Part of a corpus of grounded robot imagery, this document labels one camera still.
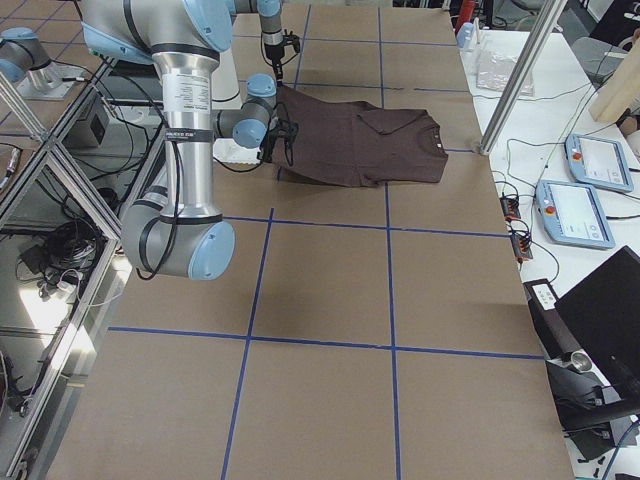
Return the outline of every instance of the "brown table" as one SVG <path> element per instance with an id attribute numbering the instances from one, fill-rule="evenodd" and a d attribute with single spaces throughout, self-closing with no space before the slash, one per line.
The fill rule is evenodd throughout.
<path id="1" fill-rule="evenodd" d="M 48 478 L 573 478 L 448 14 L 287 5 L 283 23 L 299 90 L 426 108 L 442 181 L 218 170 L 228 272 L 132 276 Z M 240 78 L 268 72 L 257 18 L 235 33 Z"/>

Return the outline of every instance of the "black monitor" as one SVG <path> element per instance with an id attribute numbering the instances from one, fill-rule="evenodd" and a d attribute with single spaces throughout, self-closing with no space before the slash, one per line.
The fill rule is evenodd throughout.
<path id="1" fill-rule="evenodd" d="M 620 397 L 640 397 L 640 257 L 621 248 L 556 309 Z"/>

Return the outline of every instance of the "white table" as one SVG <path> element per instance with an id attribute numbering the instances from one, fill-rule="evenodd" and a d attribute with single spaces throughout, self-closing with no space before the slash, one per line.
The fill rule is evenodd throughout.
<path id="1" fill-rule="evenodd" d="M 482 34 L 481 46 L 484 50 L 515 56 L 522 50 L 528 35 L 527 32 L 503 31 L 484 31 Z M 473 68 L 474 54 L 461 52 L 461 55 L 467 71 L 469 88 L 472 95 L 474 95 L 474 106 L 478 122 L 484 132 L 498 100 L 481 98 L 478 95 L 499 97 L 500 94 L 491 90 L 477 88 L 476 75 Z M 534 193 L 533 188 L 509 176 L 509 172 L 533 185 L 536 185 L 540 178 L 574 181 L 569 174 L 563 145 L 532 147 L 511 141 L 509 143 L 511 152 L 509 167 L 507 141 L 518 139 L 533 144 L 564 142 L 568 133 L 587 134 L 603 127 L 605 128 L 595 135 L 621 141 L 629 166 L 640 167 L 640 163 L 633 155 L 618 128 L 615 126 L 607 127 L 607 124 L 594 122 L 591 118 L 588 112 L 588 105 L 597 97 L 597 93 L 594 94 L 593 87 L 561 34 L 554 33 L 550 36 L 533 69 L 532 75 L 535 90 L 534 96 L 520 97 L 521 100 L 516 103 L 507 126 L 502 131 L 491 152 L 491 167 L 495 171 L 494 177 L 496 181 L 504 180 L 503 174 L 506 175 L 506 181 L 514 184 L 520 195 L 532 195 Z M 558 94 L 574 89 L 577 89 L 577 91 L 555 99 L 535 102 L 523 101 L 525 98 L 555 97 Z M 638 195 L 638 192 L 640 192 L 640 175 L 632 175 L 636 185 L 635 192 L 632 194 L 640 196 Z M 496 186 L 498 193 L 501 193 L 504 185 L 497 184 Z M 512 192 L 513 190 L 509 186 L 505 187 L 505 193 Z M 598 190 L 598 197 L 607 215 L 627 216 L 640 213 L 640 201 L 603 190 Z M 543 229 L 540 215 L 532 209 L 532 201 L 532 197 L 522 196 L 520 198 L 520 211 L 523 220 L 531 227 L 533 240 L 551 251 L 560 263 L 558 277 L 553 282 L 554 289 L 559 296 L 564 295 L 623 245 L 629 245 L 634 251 L 640 252 L 640 219 L 609 222 L 616 241 L 616 247 L 611 250 L 601 251 L 567 247 L 551 242 Z M 556 274 L 554 260 L 538 246 L 534 245 L 532 249 L 534 259 L 523 264 L 520 272 L 522 281 L 553 278 Z M 580 453 L 571 441 L 567 441 L 567 448 L 572 457 L 576 476 L 591 478 L 595 467 L 599 467 L 599 465 L 595 462 L 579 464 L 577 458 L 580 458 Z M 615 472 L 640 475 L 640 447 L 621 449 L 608 478 L 613 479 Z M 600 467 L 600 476 L 603 473 L 604 468 Z"/>

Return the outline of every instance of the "metal pole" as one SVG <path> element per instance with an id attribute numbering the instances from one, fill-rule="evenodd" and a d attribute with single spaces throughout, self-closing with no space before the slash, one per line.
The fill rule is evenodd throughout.
<path id="1" fill-rule="evenodd" d="M 4 98 L 7 105 L 9 105 L 9 109 L 16 114 L 34 139 L 46 140 L 47 129 L 2 72 L 0 72 L 0 97 Z"/>
<path id="2" fill-rule="evenodd" d="M 547 38 L 553 31 L 553 27 L 555 27 L 566 3 L 567 0 L 547 0 L 542 7 L 533 30 L 531 30 L 529 38 L 527 38 L 527 43 L 522 49 L 520 58 L 513 69 L 513 73 L 509 77 L 507 86 L 498 101 L 498 106 L 493 112 L 491 120 L 489 120 L 489 125 L 487 125 L 480 142 L 480 153 L 488 155 L 498 140 L 498 136 L 500 136 L 500 132 L 505 123 L 507 123 L 516 100 L 518 100 L 524 80 L 536 63 L 538 55 L 544 48 Z"/>

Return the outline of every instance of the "brown cloth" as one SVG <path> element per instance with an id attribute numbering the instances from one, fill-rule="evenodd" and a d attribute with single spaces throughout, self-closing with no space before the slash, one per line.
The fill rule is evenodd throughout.
<path id="1" fill-rule="evenodd" d="M 440 126 L 426 110 L 385 110 L 367 102 L 327 103 L 283 86 L 280 118 L 299 124 L 293 165 L 278 142 L 273 163 L 332 185 L 439 182 L 447 163 Z"/>

